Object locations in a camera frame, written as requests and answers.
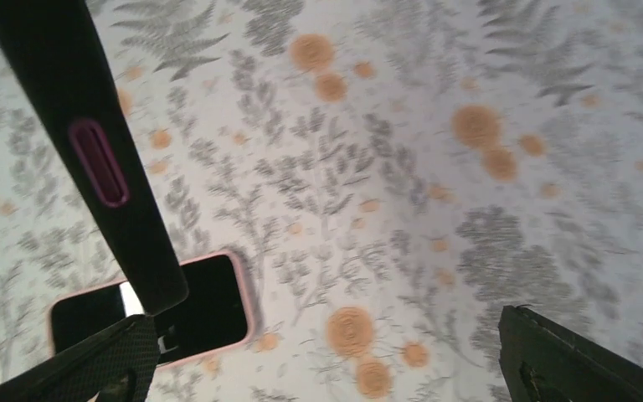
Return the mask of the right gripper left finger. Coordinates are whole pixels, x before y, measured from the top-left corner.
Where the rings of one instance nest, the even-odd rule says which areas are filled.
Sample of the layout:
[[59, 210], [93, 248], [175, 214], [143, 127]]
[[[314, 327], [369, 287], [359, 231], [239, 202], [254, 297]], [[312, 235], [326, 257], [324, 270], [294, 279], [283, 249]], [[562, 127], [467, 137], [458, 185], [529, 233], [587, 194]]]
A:
[[153, 318], [130, 316], [0, 384], [0, 401], [144, 401], [159, 356]]

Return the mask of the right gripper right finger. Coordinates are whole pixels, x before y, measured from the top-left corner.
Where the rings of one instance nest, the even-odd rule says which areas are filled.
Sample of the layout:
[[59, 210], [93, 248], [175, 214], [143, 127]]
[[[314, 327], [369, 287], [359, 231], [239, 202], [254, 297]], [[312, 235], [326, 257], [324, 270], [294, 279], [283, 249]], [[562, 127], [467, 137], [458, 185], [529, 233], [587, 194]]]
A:
[[513, 401], [643, 401], [643, 368], [525, 306], [505, 306], [499, 363]]

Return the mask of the black phone case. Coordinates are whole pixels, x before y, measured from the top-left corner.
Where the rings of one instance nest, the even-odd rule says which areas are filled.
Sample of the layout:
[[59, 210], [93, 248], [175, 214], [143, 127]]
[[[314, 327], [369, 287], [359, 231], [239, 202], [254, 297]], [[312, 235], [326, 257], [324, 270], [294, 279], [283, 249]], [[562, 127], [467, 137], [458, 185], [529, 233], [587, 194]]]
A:
[[0, 48], [144, 311], [188, 295], [90, 12], [0, 1]]

